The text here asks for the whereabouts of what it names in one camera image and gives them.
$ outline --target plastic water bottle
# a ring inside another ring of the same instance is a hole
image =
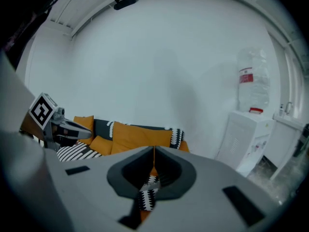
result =
[[[237,57],[239,68],[239,110],[264,110],[269,104],[270,80],[265,52],[254,47],[244,48]]]

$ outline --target black and white striped blanket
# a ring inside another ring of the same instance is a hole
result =
[[[58,150],[57,155],[60,161],[82,160],[102,157],[100,153],[90,149],[82,142],[72,147],[62,147]],[[141,211],[152,211],[155,204],[155,193],[160,188],[159,178],[150,175],[139,192],[139,207]]]

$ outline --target red label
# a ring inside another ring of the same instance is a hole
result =
[[[239,83],[252,83],[253,82],[253,74],[245,74],[239,77]]]

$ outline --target orange fabric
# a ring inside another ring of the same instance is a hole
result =
[[[91,149],[99,152],[101,155],[107,156],[111,154],[112,151],[112,141],[96,136],[89,146]]]
[[[85,126],[89,130],[91,130],[92,135],[91,135],[90,138],[79,139],[80,142],[87,144],[87,145],[90,145],[91,142],[93,141],[93,115],[89,116],[89,117],[77,117],[77,116],[75,116],[73,121],[82,125],[82,126]]]
[[[142,146],[169,147],[171,130],[150,130],[114,122],[111,154],[121,153]]]
[[[140,219],[141,222],[144,222],[144,220],[149,216],[150,211],[140,211]]]
[[[190,152],[189,148],[188,148],[188,144],[187,144],[186,141],[182,141],[180,143],[179,150],[182,150],[182,151],[185,151],[185,152]]]

